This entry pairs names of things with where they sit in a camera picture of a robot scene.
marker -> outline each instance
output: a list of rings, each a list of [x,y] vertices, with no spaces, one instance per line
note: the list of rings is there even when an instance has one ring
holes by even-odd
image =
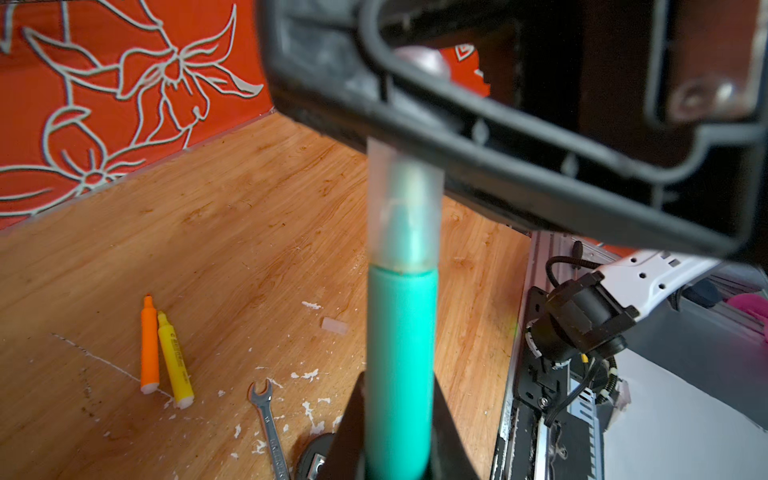
[[[160,346],[163,347],[165,366],[168,368],[170,386],[174,390],[174,400],[177,409],[185,409],[194,402],[194,393],[187,367],[184,366],[184,357],[181,355],[181,346],[176,338],[174,326],[168,323],[168,317],[163,312],[157,312],[157,335],[160,337]]]
[[[147,395],[160,385],[160,362],[157,358],[157,310],[152,295],[144,298],[141,310],[141,391]]]

wood grain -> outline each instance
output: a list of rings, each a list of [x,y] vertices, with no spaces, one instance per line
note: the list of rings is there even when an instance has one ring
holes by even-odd
[[[364,156],[273,114],[0,234],[0,476],[272,478],[246,397],[267,377],[293,465],[302,403],[331,431],[365,369],[366,182]],[[445,200],[435,368],[481,478],[528,245]],[[192,375],[183,411],[130,377],[147,292]]]

orange highlighter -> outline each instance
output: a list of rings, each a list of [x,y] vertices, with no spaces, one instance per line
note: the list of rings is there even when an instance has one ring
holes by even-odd
[[[160,362],[157,357],[157,310],[152,296],[144,298],[141,310],[141,391],[146,395],[160,385]]]

wrench handle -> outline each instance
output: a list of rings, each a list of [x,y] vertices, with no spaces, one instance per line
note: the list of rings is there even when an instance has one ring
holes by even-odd
[[[261,416],[264,419],[264,429],[266,430],[266,440],[270,445],[270,454],[272,454],[272,469],[275,471],[276,480],[290,480],[288,475],[288,465],[283,455],[283,448],[280,447],[280,438],[277,436],[275,422],[272,420],[272,410],[269,404],[260,406]]]

pink object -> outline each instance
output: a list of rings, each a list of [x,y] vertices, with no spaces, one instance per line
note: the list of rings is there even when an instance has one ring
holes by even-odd
[[[763,335],[768,342],[768,300],[754,293],[742,293],[730,297],[726,303],[763,322]]]

